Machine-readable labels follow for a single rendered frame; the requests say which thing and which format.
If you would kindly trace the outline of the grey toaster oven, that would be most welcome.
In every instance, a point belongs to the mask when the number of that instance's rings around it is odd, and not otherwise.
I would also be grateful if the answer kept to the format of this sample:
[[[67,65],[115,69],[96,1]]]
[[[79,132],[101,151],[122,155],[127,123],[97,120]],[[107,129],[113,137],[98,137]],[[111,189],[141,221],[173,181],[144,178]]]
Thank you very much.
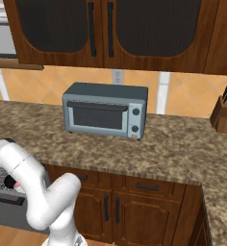
[[[143,138],[146,86],[75,82],[62,100],[64,128],[68,132]]]

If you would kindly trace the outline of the wooden drawer front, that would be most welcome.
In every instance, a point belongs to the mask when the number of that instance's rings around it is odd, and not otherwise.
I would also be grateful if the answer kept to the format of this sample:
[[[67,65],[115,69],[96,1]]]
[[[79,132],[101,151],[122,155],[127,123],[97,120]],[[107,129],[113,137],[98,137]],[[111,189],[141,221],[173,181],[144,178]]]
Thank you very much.
[[[160,190],[152,191],[152,190],[136,188],[137,182],[141,183],[142,185],[149,185],[149,186],[159,185]],[[183,197],[185,187],[186,186],[184,184],[176,184],[173,182],[144,179],[140,177],[129,177],[129,176],[126,177],[126,188],[130,192],[163,197],[165,199],[180,201]]]
[[[77,177],[87,174],[88,179],[84,182],[81,181],[82,185],[93,186],[102,189],[110,188],[110,175],[107,173],[57,165],[47,165],[46,169],[51,182],[54,182],[64,173],[72,173]]]

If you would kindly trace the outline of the wooden base cupboard door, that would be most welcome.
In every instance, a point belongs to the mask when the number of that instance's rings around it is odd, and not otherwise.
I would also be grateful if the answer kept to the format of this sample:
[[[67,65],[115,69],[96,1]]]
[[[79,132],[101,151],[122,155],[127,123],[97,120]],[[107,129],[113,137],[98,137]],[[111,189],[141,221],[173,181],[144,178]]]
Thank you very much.
[[[104,217],[104,195],[108,195],[109,221]],[[109,190],[82,187],[74,210],[78,232],[86,239],[112,243],[112,201]]]
[[[120,198],[119,223],[115,223],[115,197]],[[113,241],[118,246],[172,246],[180,202],[113,194]]]

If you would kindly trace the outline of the silver extractor hood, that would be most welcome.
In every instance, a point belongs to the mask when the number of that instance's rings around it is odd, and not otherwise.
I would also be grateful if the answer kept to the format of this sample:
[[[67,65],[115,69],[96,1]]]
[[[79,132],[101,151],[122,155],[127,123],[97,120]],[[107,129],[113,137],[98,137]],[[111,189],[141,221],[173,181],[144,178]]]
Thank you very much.
[[[16,58],[13,38],[3,0],[0,0],[0,58]]]

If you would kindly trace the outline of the grey dishwasher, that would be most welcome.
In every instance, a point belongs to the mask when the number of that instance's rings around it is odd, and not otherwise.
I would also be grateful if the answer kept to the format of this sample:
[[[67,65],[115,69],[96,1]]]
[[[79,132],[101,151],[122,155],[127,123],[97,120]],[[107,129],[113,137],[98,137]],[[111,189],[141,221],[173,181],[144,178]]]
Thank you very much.
[[[21,206],[0,203],[0,225],[25,231],[36,231],[27,222],[26,195],[24,193],[15,191],[13,188],[7,188],[4,184],[4,180],[7,176],[7,171],[3,168],[0,168],[0,198],[16,200],[18,197],[22,197],[25,199],[25,201]]]

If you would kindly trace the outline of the wooden knife block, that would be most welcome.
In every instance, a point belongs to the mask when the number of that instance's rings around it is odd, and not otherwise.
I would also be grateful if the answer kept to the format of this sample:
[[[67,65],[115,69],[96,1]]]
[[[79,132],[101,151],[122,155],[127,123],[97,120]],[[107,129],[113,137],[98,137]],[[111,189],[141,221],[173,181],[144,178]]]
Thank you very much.
[[[216,101],[210,122],[218,133],[227,134],[227,101],[223,102],[222,96]]]

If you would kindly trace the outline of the wooden wall cupboard glass door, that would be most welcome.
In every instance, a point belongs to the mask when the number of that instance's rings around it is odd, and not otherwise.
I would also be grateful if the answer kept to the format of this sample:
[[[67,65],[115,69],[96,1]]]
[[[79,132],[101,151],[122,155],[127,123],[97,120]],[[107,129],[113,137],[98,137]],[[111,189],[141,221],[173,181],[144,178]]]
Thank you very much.
[[[113,2],[113,57],[108,49]],[[219,0],[101,0],[107,68],[201,73]]]
[[[103,66],[101,0],[3,0],[18,61]],[[94,3],[96,56],[90,52],[88,2]]]

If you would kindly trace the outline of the white wall socket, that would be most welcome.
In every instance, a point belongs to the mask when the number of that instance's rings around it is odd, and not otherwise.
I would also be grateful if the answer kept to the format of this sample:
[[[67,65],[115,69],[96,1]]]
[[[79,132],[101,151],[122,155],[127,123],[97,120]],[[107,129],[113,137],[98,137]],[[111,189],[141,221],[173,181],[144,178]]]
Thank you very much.
[[[113,85],[122,85],[123,84],[124,73],[122,69],[113,69],[112,70],[112,84]]]

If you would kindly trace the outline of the wooden corner base cupboard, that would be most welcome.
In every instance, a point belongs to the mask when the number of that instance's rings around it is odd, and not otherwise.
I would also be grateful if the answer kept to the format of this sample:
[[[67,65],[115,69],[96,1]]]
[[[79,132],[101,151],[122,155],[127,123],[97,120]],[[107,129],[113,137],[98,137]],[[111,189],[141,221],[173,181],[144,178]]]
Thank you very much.
[[[188,246],[211,246],[204,206],[198,211]]]

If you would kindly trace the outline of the plain wooden wall cupboard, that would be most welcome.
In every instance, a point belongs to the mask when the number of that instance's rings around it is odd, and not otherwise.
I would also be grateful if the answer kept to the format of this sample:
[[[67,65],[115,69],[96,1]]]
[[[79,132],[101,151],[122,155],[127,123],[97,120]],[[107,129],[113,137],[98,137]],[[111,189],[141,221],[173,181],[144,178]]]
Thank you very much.
[[[219,0],[204,72],[227,75],[227,0]]]

